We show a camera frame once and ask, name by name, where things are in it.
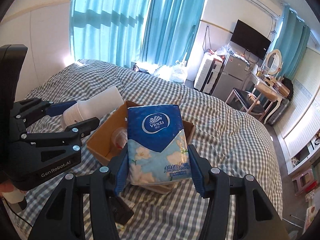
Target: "bed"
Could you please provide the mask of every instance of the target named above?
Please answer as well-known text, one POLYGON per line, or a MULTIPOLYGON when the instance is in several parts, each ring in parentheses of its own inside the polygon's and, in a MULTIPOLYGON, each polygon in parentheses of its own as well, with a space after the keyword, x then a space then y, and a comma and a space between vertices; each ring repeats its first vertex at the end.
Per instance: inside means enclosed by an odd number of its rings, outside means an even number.
MULTIPOLYGON (((254 175, 282 216, 281 178, 269 133, 252 116, 232 109, 215 97, 111 63, 79 60, 31 91, 27 98, 41 96, 55 103, 87 100, 113 85, 124 100, 141 105, 178 104, 182 118, 196 127, 191 143, 200 156, 229 175, 254 175)), ((100 124, 107 118, 108 115, 103 117, 100 124)), ((62 131, 60 116, 46 116, 29 128, 29 132, 59 131, 62 131)), ((71 169, 77 176, 92 173, 101 166, 86 148, 85 141, 82 163, 71 169)), ((19 215, 33 225, 63 176, 30 190, 26 196, 28 206, 19 215)), ((177 183, 168 195, 128 185, 122 198, 133 208, 134 216, 119 232, 121 239, 196 239, 209 202, 195 191, 191 179, 177 183)), ((227 239, 232 239, 234 203, 231 197, 227 239)), ((15 227, 27 237, 30 226, 9 210, 8 213, 15 227)), ((84 224, 86 239, 92 239, 88 195, 84 196, 84 224)))

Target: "refrigerator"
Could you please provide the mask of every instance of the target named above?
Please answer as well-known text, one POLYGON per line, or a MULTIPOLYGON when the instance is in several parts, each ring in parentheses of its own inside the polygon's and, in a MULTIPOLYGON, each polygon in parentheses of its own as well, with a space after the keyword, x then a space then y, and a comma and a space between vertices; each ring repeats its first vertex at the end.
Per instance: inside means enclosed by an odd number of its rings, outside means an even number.
POLYGON ((233 88, 242 89, 251 70, 248 63, 228 54, 212 87, 211 95, 225 102, 233 88))

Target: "vinda logo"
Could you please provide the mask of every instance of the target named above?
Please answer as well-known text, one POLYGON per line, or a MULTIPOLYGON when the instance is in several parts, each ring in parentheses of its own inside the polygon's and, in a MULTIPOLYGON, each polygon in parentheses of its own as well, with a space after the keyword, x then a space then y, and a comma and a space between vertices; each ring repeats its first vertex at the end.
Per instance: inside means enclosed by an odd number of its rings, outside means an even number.
POLYGON ((149 114, 142 121, 142 130, 145 133, 157 133, 170 124, 170 118, 164 113, 149 114))

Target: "white suitcase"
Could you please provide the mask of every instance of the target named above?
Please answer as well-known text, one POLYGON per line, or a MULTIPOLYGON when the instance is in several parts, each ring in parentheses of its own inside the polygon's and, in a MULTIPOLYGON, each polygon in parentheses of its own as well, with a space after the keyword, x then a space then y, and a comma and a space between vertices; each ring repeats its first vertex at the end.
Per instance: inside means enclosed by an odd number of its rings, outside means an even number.
POLYGON ((222 66, 222 59, 216 55, 204 54, 200 64, 199 71, 196 76, 194 88, 200 92, 209 94, 220 68, 222 66))

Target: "black tv screen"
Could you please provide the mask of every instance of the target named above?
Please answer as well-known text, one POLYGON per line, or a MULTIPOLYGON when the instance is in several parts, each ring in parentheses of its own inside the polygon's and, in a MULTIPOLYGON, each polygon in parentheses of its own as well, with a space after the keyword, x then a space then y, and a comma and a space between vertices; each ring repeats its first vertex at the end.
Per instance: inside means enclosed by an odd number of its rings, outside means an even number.
POLYGON ((231 41, 260 59, 264 59, 271 43, 271 41, 261 33, 240 20, 237 21, 231 41))

